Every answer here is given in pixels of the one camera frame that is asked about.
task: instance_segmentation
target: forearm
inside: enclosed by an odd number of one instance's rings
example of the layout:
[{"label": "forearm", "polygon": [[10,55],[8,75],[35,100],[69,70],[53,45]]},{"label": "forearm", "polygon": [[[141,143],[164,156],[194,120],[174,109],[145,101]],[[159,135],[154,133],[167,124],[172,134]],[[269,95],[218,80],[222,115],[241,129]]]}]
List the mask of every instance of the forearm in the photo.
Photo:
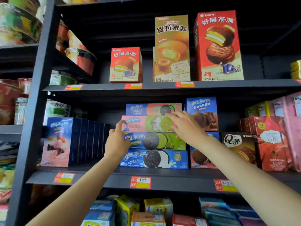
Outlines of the forearm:
[{"label": "forearm", "polygon": [[119,162],[104,157],[28,226],[80,225]]},{"label": "forearm", "polygon": [[223,172],[266,224],[300,224],[301,196],[294,190],[243,160],[213,137],[202,137],[196,148]]}]

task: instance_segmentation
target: hand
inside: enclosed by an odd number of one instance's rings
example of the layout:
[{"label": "hand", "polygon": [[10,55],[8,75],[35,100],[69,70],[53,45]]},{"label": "hand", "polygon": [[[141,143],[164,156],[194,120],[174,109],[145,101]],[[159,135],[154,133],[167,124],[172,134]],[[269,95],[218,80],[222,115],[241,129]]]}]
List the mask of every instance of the hand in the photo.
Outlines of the hand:
[{"label": "hand", "polygon": [[210,137],[186,111],[177,110],[174,113],[165,113],[165,116],[169,117],[176,125],[171,126],[171,129],[194,148],[199,147],[201,137]]},{"label": "hand", "polygon": [[124,121],[119,121],[116,124],[116,129],[110,129],[109,137],[106,142],[106,151],[104,157],[120,163],[129,150],[131,141],[127,138],[124,140],[121,125]]}]

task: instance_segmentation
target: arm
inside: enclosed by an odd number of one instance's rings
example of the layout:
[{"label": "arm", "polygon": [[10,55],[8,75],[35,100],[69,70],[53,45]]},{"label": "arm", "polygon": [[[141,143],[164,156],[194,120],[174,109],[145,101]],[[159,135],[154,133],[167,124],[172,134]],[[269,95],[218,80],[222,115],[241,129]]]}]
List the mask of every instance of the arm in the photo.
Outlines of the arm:
[{"label": "arm", "polygon": [[186,111],[165,115],[175,122],[172,129],[178,136],[212,161],[267,225],[300,224],[298,193],[207,135]]},{"label": "arm", "polygon": [[121,132],[123,122],[116,125],[116,130],[110,130],[104,157],[27,226],[81,225],[103,185],[129,149],[130,140],[124,140]]}]

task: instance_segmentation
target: pink oreo box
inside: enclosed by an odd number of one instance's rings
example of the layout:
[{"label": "pink oreo box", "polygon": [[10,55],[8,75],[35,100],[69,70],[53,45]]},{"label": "pink oreo box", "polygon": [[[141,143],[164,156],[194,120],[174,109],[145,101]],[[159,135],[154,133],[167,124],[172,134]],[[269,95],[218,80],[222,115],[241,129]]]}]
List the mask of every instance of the pink oreo box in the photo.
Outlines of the pink oreo box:
[{"label": "pink oreo box", "polygon": [[301,92],[269,102],[272,116],[284,117],[295,168],[301,172]]},{"label": "pink oreo box", "polygon": [[123,132],[173,132],[174,122],[167,116],[122,116]]}]

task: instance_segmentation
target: red and yellow price tag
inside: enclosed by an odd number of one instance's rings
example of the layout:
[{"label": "red and yellow price tag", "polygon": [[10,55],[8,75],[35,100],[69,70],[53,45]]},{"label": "red and yellow price tag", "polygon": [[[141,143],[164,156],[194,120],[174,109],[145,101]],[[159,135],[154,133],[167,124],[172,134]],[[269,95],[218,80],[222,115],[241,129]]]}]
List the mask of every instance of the red and yellow price tag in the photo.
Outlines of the red and yellow price tag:
[{"label": "red and yellow price tag", "polygon": [[67,85],[64,90],[80,90],[82,85]]},{"label": "red and yellow price tag", "polygon": [[142,89],[142,83],[126,83],[124,89]]},{"label": "red and yellow price tag", "polygon": [[224,192],[238,192],[229,180],[214,179],[215,189]]},{"label": "red and yellow price tag", "polygon": [[72,180],[75,176],[75,173],[64,173],[64,172],[58,172],[58,174],[55,176],[54,183],[68,183],[71,184]]},{"label": "red and yellow price tag", "polygon": [[194,82],[175,82],[176,87],[194,87]]},{"label": "red and yellow price tag", "polygon": [[151,178],[150,177],[136,177],[132,176],[130,188],[143,188],[151,189]]}]

